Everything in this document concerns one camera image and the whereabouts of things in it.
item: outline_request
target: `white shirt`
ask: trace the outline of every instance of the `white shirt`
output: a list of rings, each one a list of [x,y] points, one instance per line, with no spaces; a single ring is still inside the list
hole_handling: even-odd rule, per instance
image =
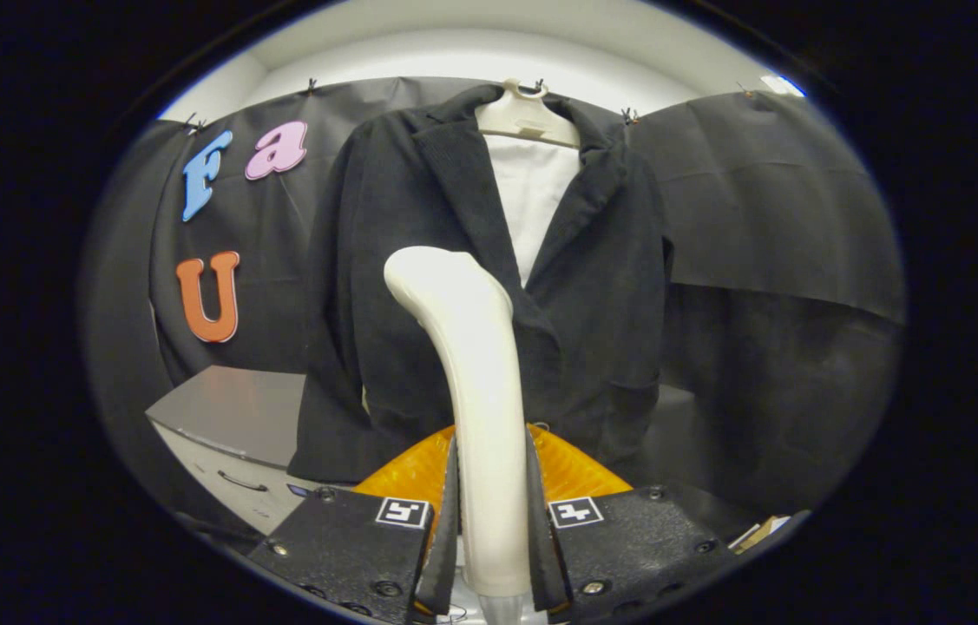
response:
[[[520,267],[520,284],[526,286],[561,196],[581,171],[581,160],[576,149],[552,143],[504,135],[484,139]]]

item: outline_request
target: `hanger hook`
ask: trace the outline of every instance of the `hanger hook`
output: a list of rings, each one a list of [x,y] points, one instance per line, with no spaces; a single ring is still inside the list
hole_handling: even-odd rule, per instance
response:
[[[517,96],[517,98],[523,98],[524,100],[541,100],[544,95],[549,94],[549,89],[547,88],[547,84],[544,84],[542,82],[542,79],[539,80],[539,82],[535,85],[535,87],[537,88],[537,90],[539,90],[537,94],[524,94],[523,91],[520,91],[519,78],[509,78],[504,82],[505,89],[511,91],[513,95]]]

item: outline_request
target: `blue letter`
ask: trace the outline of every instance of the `blue letter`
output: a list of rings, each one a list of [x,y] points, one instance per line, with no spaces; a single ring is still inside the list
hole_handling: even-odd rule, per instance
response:
[[[233,138],[230,130],[224,130],[222,135],[208,143],[207,147],[184,166],[184,221],[191,219],[210,201],[211,189],[203,181],[214,181],[215,175],[219,174],[219,162],[222,160],[219,150],[230,145]]]

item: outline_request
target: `orange part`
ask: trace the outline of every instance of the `orange part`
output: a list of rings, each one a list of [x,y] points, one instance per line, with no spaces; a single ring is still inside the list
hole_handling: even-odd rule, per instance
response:
[[[600,497],[631,490],[631,485],[561,437],[532,424],[528,424],[528,430],[539,455],[545,502]],[[429,540],[433,539],[437,513],[442,507],[446,456],[453,437],[454,426],[450,426],[413,444],[358,484],[355,493],[429,502],[436,511],[430,524]]]

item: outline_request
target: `letter u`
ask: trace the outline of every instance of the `letter u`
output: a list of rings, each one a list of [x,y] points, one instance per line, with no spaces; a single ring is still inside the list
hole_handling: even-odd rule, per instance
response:
[[[180,278],[180,298],[184,305],[187,327],[204,343],[226,343],[238,331],[238,296],[234,289],[234,267],[242,261],[236,252],[217,253],[211,257],[211,268],[219,284],[219,319],[207,319],[203,312],[203,296],[200,293],[200,275],[203,260],[192,258],[176,266]]]

